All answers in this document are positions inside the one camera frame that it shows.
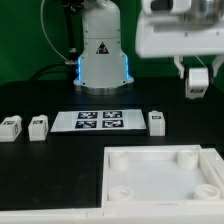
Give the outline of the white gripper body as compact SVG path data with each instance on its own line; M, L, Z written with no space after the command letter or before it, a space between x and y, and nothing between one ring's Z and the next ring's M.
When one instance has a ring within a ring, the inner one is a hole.
M224 53L224 0L141 0L135 51L141 58Z

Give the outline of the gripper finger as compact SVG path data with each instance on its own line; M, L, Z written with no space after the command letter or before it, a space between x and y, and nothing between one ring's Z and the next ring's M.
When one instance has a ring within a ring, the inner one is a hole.
M224 55L217 55L213 62L211 63L211 66L209 68L209 77L210 81L213 82L216 78L218 71L222 64L224 63Z
M184 78L184 65L182 64L183 57L182 56L175 56L174 57L174 64L179 71L179 76L181 79Z

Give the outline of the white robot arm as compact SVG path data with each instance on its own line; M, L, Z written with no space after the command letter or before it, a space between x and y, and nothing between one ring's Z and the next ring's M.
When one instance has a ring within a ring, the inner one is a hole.
M107 95L132 84L117 5L84 0L82 24L76 88ZM224 64L224 0L141 0L135 51L141 58L172 57L186 97L203 97L209 79Z

